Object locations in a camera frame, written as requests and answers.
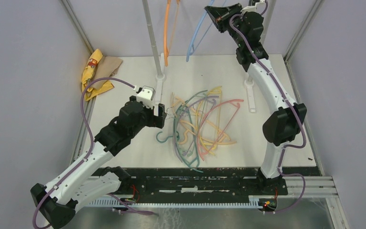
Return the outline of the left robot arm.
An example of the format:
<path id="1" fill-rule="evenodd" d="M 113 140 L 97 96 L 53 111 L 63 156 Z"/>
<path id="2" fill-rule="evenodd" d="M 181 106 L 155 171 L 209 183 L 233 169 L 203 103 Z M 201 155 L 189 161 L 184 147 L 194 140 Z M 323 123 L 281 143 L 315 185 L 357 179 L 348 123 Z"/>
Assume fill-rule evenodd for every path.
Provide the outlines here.
<path id="1" fill-rule="evenodd" d="M 129 174 L 120 167 L 88 184 L 84 182 L 126 148 L 144 127 L 162 129 L 166 116 L 163 104 L 158 105 L 158 115 L 155 115 L 153 107 L 146 107 L 138 97 L 131 96 L 118 116 L 92 139 L 88 151 L 52 181 L 45 185 L 37 183 L 30 189 L 36 206 L 32 220 L 34 228 L 38 228 L 38 213 L 47 220 L 46 228 L 61 229 L 92 201 L 115 191 L 127 193 L 131 188 Z"/>

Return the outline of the light blue hanger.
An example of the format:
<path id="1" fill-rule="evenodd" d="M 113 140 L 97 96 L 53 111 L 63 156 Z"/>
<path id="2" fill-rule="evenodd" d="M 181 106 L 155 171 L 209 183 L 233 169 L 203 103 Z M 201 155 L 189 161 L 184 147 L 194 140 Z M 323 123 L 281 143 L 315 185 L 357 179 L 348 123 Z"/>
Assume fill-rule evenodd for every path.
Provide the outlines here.
<path id="1" fill-rule="evenodd" d="M 211 29 L 214 24 L 205 10 L 205 6 L 224 6 L 226 0 L 206 0 L 200 6 L 201 12 L 199 19 L 196 21 L 194 31 L 192 32 L 187 46 L 185 61 L 189 62 L 195 55 L 212 54 L 211 48 L 208 48 L 206 42 L 212 37 Z"/>

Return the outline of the orange hanger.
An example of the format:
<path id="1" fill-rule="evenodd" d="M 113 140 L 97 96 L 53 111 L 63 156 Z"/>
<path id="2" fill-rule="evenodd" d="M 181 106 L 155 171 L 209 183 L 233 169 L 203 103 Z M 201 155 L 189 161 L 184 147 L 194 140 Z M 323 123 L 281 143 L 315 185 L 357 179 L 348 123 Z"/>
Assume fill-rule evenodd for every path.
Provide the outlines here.
<path id="1" fill-rule="evenodd" d="M 169 16 L 171 12 L 171 5 L 172 2 L 176 3 L 175 7 L 175 14 L 174 14 L 174 20 L 173 20 L 173 26 L 172 26 L 172 32 L 168 32 L 169 28 Z M 167 0 L 166 1 L 166 8 L 165 8 L 165 15 L 164 15 L 164 24 L 163 24 L 163 56 L 164 56 L 164 64 L 165 67 L 167 67 L 168 64 L 168 58 L 170 55 L 174 34 L 176 30 L 176 24 L 177 24 L 177 18 L 179 14 L 179 7 L 180 7 L 180 0 Z"/>

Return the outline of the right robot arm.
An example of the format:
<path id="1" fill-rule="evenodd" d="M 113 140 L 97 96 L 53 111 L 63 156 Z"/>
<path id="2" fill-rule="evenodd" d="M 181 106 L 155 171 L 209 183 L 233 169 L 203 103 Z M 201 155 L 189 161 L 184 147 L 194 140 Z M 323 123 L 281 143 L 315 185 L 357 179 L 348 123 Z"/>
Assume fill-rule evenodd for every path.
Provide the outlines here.
<path id="1" fill-rule="evenodd" d="M 257 191 L 268 195 L 285 176 L 282 163 L 286 149 L 306 146 L 303 123 L 307 107 L 292 98 L 275 75 L 261 42 L 264 18 L 256 8 L 237 3 L 226 7 L 209 5 L 204 9 L 217 30 L 228 32 L 233 38 L 238 63 L 259 87 L 269 107 L 270 116 L 262 126 L 268 144 L 256 182 Z"/>

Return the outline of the yellow hanger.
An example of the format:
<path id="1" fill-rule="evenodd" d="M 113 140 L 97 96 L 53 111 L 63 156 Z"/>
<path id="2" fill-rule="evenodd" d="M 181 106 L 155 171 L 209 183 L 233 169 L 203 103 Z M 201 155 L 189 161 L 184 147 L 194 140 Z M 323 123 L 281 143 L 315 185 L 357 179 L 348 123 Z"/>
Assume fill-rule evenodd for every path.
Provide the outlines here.
<path id="1" fill-rule="evenodd" d="M 216 99 L 212 101 L 205 100 L 204 102 L 200 102 L 197 108 L 192 109 L 195 116 L 195 123 L 192 125 L 194 128 L 193 142 L 196 147 L 196 152 L 199 154 L 199 157 L 202 160 L 204 160 L 204 155 L 206 154 L 211 154 L 214 156 L 215 153 L 213 151 L 216 150 L 218 146 L 236 144 L 236 141 L 233 141 L 225 131 L 233 118 L 236 116 L 236 113 L 240 108 L 240 103 L 243 102 L 243 100 L 240 99 L 233 99 L 223 102 L 223 92 L 221 86 L 215 87 L 204 94 L 204 96 L 207 98 L 211 98 L 212 95 L 216 95 L 219 101 L 217 102 Z M 222 106 L 225 104 L 234 106 L 236 110 L 225 127 L 221 128 L 221 110 Z M 205 125 L 209 125 L 215 130 L 215 137 L 213 139 L 208 139 L 202 136 L 202 127 Z"/>

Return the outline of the pink red hanger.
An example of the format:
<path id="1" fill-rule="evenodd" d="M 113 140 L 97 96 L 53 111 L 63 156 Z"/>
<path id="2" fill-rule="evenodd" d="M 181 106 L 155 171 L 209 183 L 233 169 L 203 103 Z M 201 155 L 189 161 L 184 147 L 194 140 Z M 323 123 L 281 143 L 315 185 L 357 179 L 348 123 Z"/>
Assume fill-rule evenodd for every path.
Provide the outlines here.
<path id="1" fill-rule="evenodd" d="M 232 120 L 234 119 L 234 117 L 236 116 L 237 112 L 239 111 L 239 109 L 241 108 L 241 103 L 243 103 L 244 100 L 243 99 L 232 99 L 232 100 L 227 100 L 224 102 L 221 102 L 215 106 L 213 106 L 207 113 L 205 113 L 202 116 L 202 119 L 200 121 L 200 124 L 197 128 L 198 130 L 198 136 L 197 136 L 197 147 L 199 150 L 199 155 L 200 155 L 200 159 L 202 161 L 205 161 L 205 155 L 207 154 L 211 154 L 211 155 L 215 155 L 215 153 L 213 152 L 215 149 L 218 148 L 218 146 L 229 146 L 229 145 L 233 145 L 236 144 L 237 141 L 234 141 L 231 139 L 231 137 L 226 133 L 226 129 L 228 128 L 228 126 L 230 125 L 230 123 L 232 122 Z M 231 115 L 231 118 L 229 119 L 229 121 L 226 123 L 226 125 L 223 128 L 220 128 L 220 116 L 221 116 L 221 107 L 223 105 L 231 105 L 235 108 L 234 113 Z M 217 111 L 217 123 L 213 123 L 211 121 L 209 121 L 209 116 L 214 112 Z M 205 125 L 205 123 L 207 123 L 208 125 L 210 125 L 211 127 L 214 128 L 215 130 L 215 137 L 214 139 L 208 139 L 208 138 L 204 138 L 202 137 L 202 128 Z"/>

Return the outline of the purple hanger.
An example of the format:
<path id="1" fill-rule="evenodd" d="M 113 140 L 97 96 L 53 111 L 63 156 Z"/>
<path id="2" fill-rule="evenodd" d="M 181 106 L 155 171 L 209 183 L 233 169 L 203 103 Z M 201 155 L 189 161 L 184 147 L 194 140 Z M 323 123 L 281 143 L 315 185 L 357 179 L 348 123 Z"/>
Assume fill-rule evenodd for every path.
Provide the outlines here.
<path id="1" fill-rule="evenodd" d="M 179 160 L 185 163 L 188 167 L 192 167 L 192 164 L 196 161 L 197 164 L 200 164 L 200 160 L 203 159 L 203 156 L 199 153 L 197 147 L 197 138 L 199 137 L 199 131 L 201 127 L 197 122 L 193 122 L 191 118 L 191 109 L 196 104 L 202 104 L 203 102 L 207 103 L 210 102 L 213 104 L 213 107 L 216 108 L 216 98 L 219 98 L 217 95 L 205 95 L 199 96 L 197 94 L 193 95 L 189 100 L 183 101 L 181 105 L 177 108 L 174 112 L 174 121 L 173 121 L 173 146 L 176 155 L 178 156 Z M 183 116 L 187 114 L 189 118 L 188 124 L 190 125 L 189 128 L 185 129 L 185 132 L 190 132 L 193 135 L 193 140 L 191 145 L 188 149 L 184 150 L 180 147 L 181 144 L 185 144 L 187 140 L 186 133 L 184 133 L 184 140 L 180 142 L 181 135 L 178 132 L 179 124 L 183 121 Z"/>

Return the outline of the sage green hanger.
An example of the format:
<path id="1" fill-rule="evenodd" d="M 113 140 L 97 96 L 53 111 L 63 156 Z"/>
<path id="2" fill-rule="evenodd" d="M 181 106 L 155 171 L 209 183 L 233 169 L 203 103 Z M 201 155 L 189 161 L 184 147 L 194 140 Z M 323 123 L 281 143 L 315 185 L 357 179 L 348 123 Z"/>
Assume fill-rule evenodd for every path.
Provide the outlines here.
<path id="1" fill-rule="evenodd" d="M 176 144 L 184 145 L 188 141 L 187 134 L 192 134 L 193 141 L 196 140 L 200 128 L 199 122 L 203 118 L 198 109 L 202 104 L 202 99 L 207 97 L 207 93 L 207 90 L 199 91 L 186 101 L 172 94 L 171 101 L 177 100 L 176 103 L 172 104 Z"/>

